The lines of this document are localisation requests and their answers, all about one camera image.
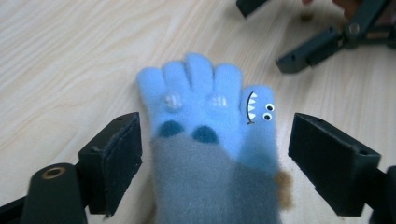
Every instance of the dark blue spot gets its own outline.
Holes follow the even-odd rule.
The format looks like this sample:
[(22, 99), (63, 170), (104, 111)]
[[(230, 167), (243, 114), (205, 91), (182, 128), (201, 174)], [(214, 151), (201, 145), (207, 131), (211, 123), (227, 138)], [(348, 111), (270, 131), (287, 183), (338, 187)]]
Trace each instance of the dark blue spot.
[(181, 124), (174, 120), (169, 120), (161, 125), (158, 135), (160, 137), (171, 137), (182, 132), (184, 132), (184, 128), (181, 126)]
[(219, 138), (216, 135), (216, 132), (207, 126), (201, 126), (197, 128), (192, 133), (192, 138), (201, 143), (210, 143), (210, 144), (219, 143)]

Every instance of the black mount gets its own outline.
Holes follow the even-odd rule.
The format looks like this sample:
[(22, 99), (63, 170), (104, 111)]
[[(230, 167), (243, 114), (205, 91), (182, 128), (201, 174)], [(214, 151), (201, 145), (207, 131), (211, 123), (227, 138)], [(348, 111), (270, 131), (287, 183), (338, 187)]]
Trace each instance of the black mount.
[(139, 114), (120, 116), (78, 153), (76, 165), (58, 163), (35, 173), (26, 197), (0, 207), (0, 223), (87, 223), (86, 206), (91, 214), (111, 217), (141, 156)]

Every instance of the black plastic bracket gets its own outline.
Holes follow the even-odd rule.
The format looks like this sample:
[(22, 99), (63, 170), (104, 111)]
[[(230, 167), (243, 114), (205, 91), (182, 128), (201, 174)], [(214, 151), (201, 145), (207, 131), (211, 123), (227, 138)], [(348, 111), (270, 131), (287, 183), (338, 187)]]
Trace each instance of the black plastic bracket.
[(338, 216), (359, 217), (367, 203), (374, 210), (371, 223), (396, 223), (396, 166), (382, 173), (374, 150), (322, 119), (297, 113), (289, 156)]
[(78, 153), (78, 164), (58, 163), (36, 172), (26, 197), (0, 207), (0, 223), (87, 223), (87, 205), (92, 214), (111, 217), (141, 156), (139, 114), (113, 119)]

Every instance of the wooden table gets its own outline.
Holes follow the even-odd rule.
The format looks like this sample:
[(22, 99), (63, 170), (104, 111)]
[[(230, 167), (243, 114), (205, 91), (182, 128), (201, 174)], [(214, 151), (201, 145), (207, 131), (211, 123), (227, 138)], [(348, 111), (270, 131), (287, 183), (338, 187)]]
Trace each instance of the wooden table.
[[(301, 22), (302, 12), (314, 18)], [(231, 0), (0, 2), (0, 204), (26, 194), (30, 176), (49, 164), (78, 161), (77, 152), (115, 117), (141, 113), (144, 164), (107, 223), (146, 223), (154, 214), (149, 124), (134, 83), (146, 66), (199, 52), (234, 63), (244, 84), (276, 94), (280, 161), (293, 177), (294, 207), (284, 223), (367, 223), (338, 217), (287, 156), (295, 112), (327, 120), (396, 164), (396, 51), (343, 50), (298, 76), (275, 59), (344, 22), (331, 1), (304, 8), (274, 0), (245, 20)], [(102, 223), (103, 217), (89, 217)]]

